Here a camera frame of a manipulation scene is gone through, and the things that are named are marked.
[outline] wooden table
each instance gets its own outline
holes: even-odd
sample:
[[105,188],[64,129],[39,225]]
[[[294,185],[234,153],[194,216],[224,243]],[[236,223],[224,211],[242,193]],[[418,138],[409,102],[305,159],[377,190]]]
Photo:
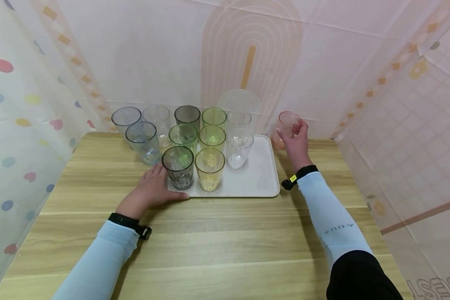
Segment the wooden table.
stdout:
[[[412,299],[335,143],[310,140],[310,157]],[[285,151],[275,161],[281,180],[292,174]],[[120,135],[86,135],[1,282],[0,300],[50,299],[145,170]],[[326,299],[326,259],[297,188],[275,198],[193,198],[144,220],[153,234],[122,269],[114,299]]]

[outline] plastic cup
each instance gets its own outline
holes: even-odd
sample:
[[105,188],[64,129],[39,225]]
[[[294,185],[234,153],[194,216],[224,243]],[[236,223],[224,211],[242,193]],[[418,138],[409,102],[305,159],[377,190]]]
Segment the plastic cup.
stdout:
[[152,105],[147,107],[142,113],[142,119],[150,122],[157,128],[158,142],[160,147],[168,147],[170,140],[168,132],[172,127],[170,110],[163,105]]
[[241,127],[232,129],[227,135],[226,161],[233,169],[240,169],[247,160],[253,145],[253,135]]
[[194,155],[197,154],[198,133],[191,124],[175,125],[168,136],[172,145],[187,147]]
[[214,148],[203,149],[195,157],[195,166],[202,189],[206,192],[216,190],[225,166],[223,153]]
[[199,134],[200,148],[214,148],[223,152],[225,147],[226,133],[222,128],[210,125],[203,127]]
[[184,105],[175,110],[177,124],[190,124],[200,131],[200,110],[192,105]]
[[225,129],[226,118],[227,116],[225,111],[217,107],[210,107],[204,110],[202,113],[202,124],[203,127],[215,125],[222,129]]
[[160,161],[160,146],[157,129],[150,122],[137,122],[128,127],[125,136],[146,165],[154,165]]
[[252,115],[246,111],[229,111],[227,114],[227,133],[235,128],[250,129]]
[[[282,111],[278,116],[276,127],[285,135],[292,137],[296,133],[294,126],[298,126],[301,121],[302,119],[297,114],[292,113],[291,111]],[[277,149],[285,149],[284,142],[280,136],[278,136],[275,129],[273,129],[272,134],[272,145]]]
[[136,122],[139,122],[141,118],[142,113],[138,108],[135,107],[120,108],[116,110],[111,117],[112,122],[115,124],[115,127],[117,127],[118,132],[121,133],[124,140],[127,140],[125,132],[127,131],[128,127],[135,124]]
[[162,156],[168,177],[179,189],[188,189],[193,183],[193,153],[183,146],[171,147]]

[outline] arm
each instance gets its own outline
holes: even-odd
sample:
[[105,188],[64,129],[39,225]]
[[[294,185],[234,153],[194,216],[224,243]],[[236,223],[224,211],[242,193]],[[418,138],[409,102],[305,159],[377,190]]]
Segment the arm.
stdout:
[[[153,166],[137,187],[120,203],[116,212],[140,220],[145,211],[188,195],[166,188],[166,169]],[[112,296],[120,269],[137,247],[139,235],[131,228],[106,221],[96,239],[58,288],[54,300],[108,300]]]
[[[295,173],[313,165],[308,156],[308,126],[294,125],[295,136],[282,138]],[[298,180],[313,227],[325,250],[330,271],[327,299],[402,299],[373,256],[363,234],[319,172]]]
[[[307,131],[308,125],[304,121],[294,125],[295,137],[286,136],[277,129],[295,173],[307,165],[313,165],[308,156]],[[354,219],[330,190],[320,172],[309,173],[297,183],[307,202],[313,227],[325,250],[329,270],[347,252],[363,250],[372,254]]]
[[138,237],[131,228],[106,221],[52,299],[110,299]]

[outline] hand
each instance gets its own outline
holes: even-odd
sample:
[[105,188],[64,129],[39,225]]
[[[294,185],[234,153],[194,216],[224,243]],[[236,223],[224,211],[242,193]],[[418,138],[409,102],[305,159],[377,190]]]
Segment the hand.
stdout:
[[308,156],[308,125],[304,120],[300,120],[294,126],[294,137],[287,136],[280,129],[276,129],[278,136],[282,139],[285,145],[285,151],[288,158],[292,161],[295,173],[307,165],[313,165],[313,162]]
[[187,193],[172,192],[166,186],[166,169],[162,163],[154,165],[140,178],[137,187],[122,200],[118,214],[140,220],[148,208],[172,200],[186,200]]

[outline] white tray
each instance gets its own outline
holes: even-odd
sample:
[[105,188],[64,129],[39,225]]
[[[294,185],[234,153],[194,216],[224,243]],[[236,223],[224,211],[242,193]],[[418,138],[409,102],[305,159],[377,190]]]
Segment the white tray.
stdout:
[[[240,169],[232,169],[225,162],[220,185],[213,192],[200,187],[197,169],[193,170],[193,184],[182,190],[191,197],[275,197],[280,192],[272,143],[266,135],[253,135],[254,142],[247,161]],[[177,190],[170,180],[168,189]]]

